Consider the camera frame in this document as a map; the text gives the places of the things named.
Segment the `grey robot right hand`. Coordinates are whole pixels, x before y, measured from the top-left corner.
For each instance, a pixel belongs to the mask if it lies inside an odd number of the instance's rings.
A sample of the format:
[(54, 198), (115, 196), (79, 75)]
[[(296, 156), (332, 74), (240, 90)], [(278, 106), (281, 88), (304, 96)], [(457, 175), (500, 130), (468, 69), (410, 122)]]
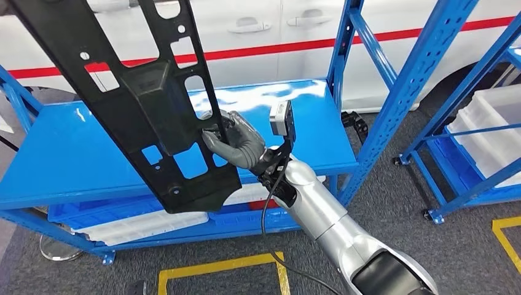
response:
[(204, 129), (202, 138), (207, 148), (238, 168), (247, 170), (257, 165), (265, 151), (265, 141), (258, 131), (236, 111), (220, 110), (228, 143), (213, 129)]

